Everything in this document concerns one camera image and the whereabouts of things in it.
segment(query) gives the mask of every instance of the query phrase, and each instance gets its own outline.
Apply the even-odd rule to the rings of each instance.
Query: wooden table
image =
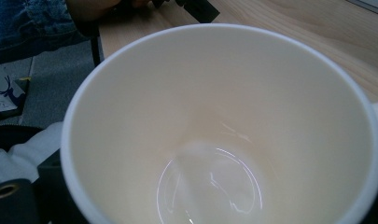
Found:
[[[378,14],[345,0],[209,0],[214,22],[255,26],[301,41],[339,64],[378,102]],[[160,30],[198,23],[174,0],[131,15],[112,13],[99,27],[104,56]]]

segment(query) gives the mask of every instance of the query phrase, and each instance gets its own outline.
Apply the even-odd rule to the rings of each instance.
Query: black object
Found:
[[[98,36],[91,39],[91,52],[93,65],[96,67],[101,63],[101,56],[99,55]]]
[[[29,180],[14,179],[0,184],[0,223],[40,223]]]
[[[169,0],[153,0],[152,3],[155,8],[161,7],[164,2]],[[176,3],[183,7],[192,17],[194,17],[199,23],[212,22],[220,12],[213,7],[207,0],[175,0]],[[122,12],[132,11],[130,1],[121,1],[117,5],[117,10]]]
[[[43,129],[13,124],[0,125],[0,148],[8,151],[12,146],[25,143]]]
[[[364,8],[366,8],[367,10],[372,11],[372,12],[378,14],[378,7],[375,7],[375,6],[369,5],[369,4],[367,4],[367,3],[365,3],[365,2],[362,2],[362,1],[360,1],[360,0],[347,0],[347,1],[350,2],[350,3],[353,3],[353,4],[355,4],[355,5],[357,5],[357,6],[359,6],[359,7],[364,7]]]
[[[218,14],[220,14],[220,12],[206,0],[176,0],[176,2],[199,23],[212,22]]]
[[[35,196],[42,223],[87,224],[74,203],[63,178],[60,151],[37,166],[39,178],[34,182]]]

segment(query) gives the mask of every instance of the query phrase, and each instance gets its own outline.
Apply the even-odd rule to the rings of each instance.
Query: sleeve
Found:
[[[73,22],[64,0],[0,0],[0,63],[88,39]]]
[[[63,123],[56,122],[8,152],[0,148],[0,183],[17,178],[35,182],[37,166],[61,147],[62,129]]]

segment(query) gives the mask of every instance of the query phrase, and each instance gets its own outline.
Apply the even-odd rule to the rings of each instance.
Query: gray floor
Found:
[[[90,41],[0,64],[0,75],[9,75],[11,79],[31,77],[22,115],[1,120],[0,124],[46,128],[62,121],[77,88],[93,68]]]

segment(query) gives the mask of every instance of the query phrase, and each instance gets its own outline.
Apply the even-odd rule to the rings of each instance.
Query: person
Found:
[[[120,1],[0,0],[0,63],[89,40],[88,27]],[[150,0],[122,1],[143,7]],[[35,181],[36,166],[60,147],[62,125],[51,124],[27,142],[0,148],[0,183],[15,178]]]
[[[92,25],[121,0],[0,0],[0,63],[91,38]],[[131,1],[143,7],[150,0]]]

